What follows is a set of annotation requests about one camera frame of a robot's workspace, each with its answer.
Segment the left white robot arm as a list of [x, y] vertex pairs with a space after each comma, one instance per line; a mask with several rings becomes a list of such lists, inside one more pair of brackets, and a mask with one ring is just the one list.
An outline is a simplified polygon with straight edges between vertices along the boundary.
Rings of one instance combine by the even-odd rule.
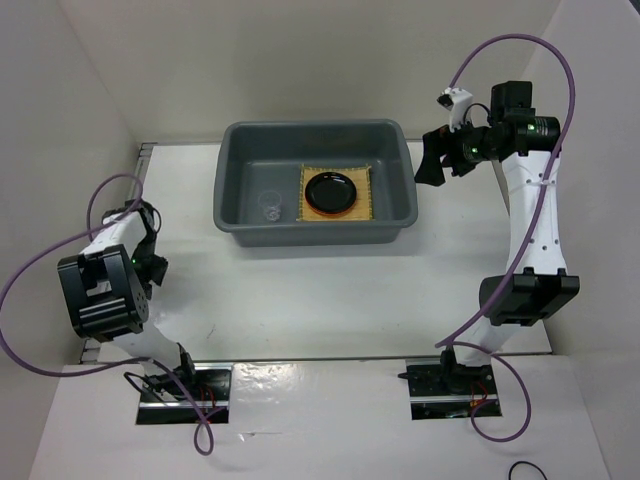
[[145, 360], [144, 382], [156, 393], [184, 400], [199, 387], [191, 356], [150, 319], [150, 300], [168, 260], [155, 253], [157, 210], [128, 201], [102, 217], [105, 227], [79, 254], [58, 262], [57, 273], [74, 332]]

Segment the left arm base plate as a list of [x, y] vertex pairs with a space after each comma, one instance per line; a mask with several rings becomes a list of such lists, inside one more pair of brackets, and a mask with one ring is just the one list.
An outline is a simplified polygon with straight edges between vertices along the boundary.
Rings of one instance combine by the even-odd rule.
[[[181, 379], [210, 424], [226, 424], [229, 421], [232, 369], [230, 363], [196, 363], [192, 378]], [[137, 425], [198, 422], [195, 409], [168, 375], [147, 376], [125, 372], [123, 377], [139, 394]]]

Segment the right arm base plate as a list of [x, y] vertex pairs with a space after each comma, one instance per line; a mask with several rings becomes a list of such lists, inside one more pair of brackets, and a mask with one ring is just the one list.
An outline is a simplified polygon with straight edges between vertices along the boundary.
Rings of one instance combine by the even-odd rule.
[[418, 420], [466, 419], [480, 405], [477, 417], [500, 417], [492, 367], [442, 364], [440, 359], [407, 360], [398, 374], [409, 391], [411, 417]]

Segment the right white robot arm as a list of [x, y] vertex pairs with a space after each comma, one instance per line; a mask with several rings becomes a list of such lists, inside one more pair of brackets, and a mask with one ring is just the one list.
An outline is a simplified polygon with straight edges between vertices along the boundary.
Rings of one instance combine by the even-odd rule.
[[456, 354], [454, 345], [447, 344], [433, 370], [408, 369], [408, 380], [420, 388], [472, 392], [486, 383], [491, 354], [520, 331], [553, 316], [579, 293], [580, 280], [567, 270], [559, 236], [560, 157], [554, 149], [561, 125], [555, 117], [537, 114], [532, 93], [528, 81], [494, 86], [484, 109], [487, 123], [476, 126], [469, 118], [476, 105], [472, 94], [448, 87], [437, 99], [449, 113], [447, 125], [422, 137], [418, 184], [443, 185], [446, 169], [462, 177], [482, 162], [500, 164], [508, 195], [510, 246], [505, 273], [480, 284], [478, 319], [454, 336], [467, 343], [465, 351]]

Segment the square bamboo mat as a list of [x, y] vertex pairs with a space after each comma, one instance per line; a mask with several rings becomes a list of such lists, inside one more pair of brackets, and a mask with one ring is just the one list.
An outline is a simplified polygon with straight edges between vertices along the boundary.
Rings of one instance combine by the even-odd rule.
[[373, 219], [369, 165], [351, 168], [301, 167], [298, 222]]

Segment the clear glass cup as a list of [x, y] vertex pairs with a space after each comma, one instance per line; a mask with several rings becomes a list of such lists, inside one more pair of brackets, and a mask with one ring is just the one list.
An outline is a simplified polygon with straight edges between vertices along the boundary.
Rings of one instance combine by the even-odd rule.
[[278, 222], [282, 215], [282, 197], [279, 192], [269, 190], [262, 192], [258, 197], [258, 204], [263, 217], [268, 222]]

